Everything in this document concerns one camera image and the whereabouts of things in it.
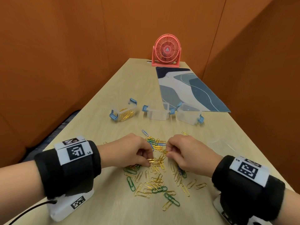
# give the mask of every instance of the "clear plastic box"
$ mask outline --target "clear plastic box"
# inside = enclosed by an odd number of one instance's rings
[[[177,106],[177,120],[184,121],[190,125],[202,123],[204,117],[201,116],[202,110],[185,102],[180,102]]]
[[[110,117],[114,121],[125,121],[135,116],[137,112],[137,101],[130,98],[128,102],[121,102],[112,106]]]
[[[216,153],[222,156],[232,155],[234,157],[240,156],[239,153],[235,150],[232,144],[227,143],[226,140],[213,140],[208,143],[208,147],[214,150]]]
[[[142,111],[147,112],[149,119],[166,121],[170,114],[175,114],[175,109],[170,109],[168,102],[151,102],[148,106],[144,105]]]

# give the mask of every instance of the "wristband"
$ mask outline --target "wristband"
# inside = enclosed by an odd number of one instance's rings
[[[231,169],[237,163],[240,166]],[[247,224],[253,215],[265,221],[277,218],[285,184],[268,175],[265,167],[243,157],[225,156],[218,164],[212,182],[221,191],[221,205],[234,223]]]
[[[34,159],[49,199],[89,192],[101,173],[99,151],[94,142],[83,137],[55,144],[55,149],[43,151]]]

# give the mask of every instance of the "fan base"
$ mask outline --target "fan base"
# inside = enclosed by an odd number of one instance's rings
[[[173,64],[173,63],[155,62],[155,61],[154,61],[154,46],[153,46],[153,50],[152,50],[152,66],[154,66],[154,67],[179,68],[179,64],[180,64],[180,55],[181,55],[181,48],[180,48],[180,50],[179,50],[179,55],[178,55],[178,58],[177,58],[177,60],[176,60],[176,64]]]

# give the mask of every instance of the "pink fan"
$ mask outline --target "pink fan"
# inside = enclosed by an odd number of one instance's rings
[[[171,34],[159,37],[152,51],[152,66],[179,68],[181,47],[179,40]]]

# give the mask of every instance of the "blue latch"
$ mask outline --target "blue latch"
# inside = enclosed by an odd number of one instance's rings
[[[142,111],[143,112],[148,112],[147,108],[148,108],[148,106],[144,105],[143,108],[142,108]]]
[[[113,114],[113,110],[112,110],[112,112],[110,113],[110,117],[111,117],[113,120],[117,120],[117,119],[118,119],[118,115],[115,116],[115,115]]]
[[[171,114],[171,115],[175,114],[175,108],[173,108],[173,107],[170,108],[170,114]]]
[[[204,117],[202,115],[200,115],[198,122],[200,122],[201,124],[204,122]]]
[[[177,105],[177,109],[178,109],[178,107],[180,107],[180,106],[181,106],[181,104],[182,104],[182,102],[178,103],[178,105]]]
[[[135,103],[137,105],[137,101],[134,100],[133,98],[130,98],[130,102],[133,102],[133,103]]]

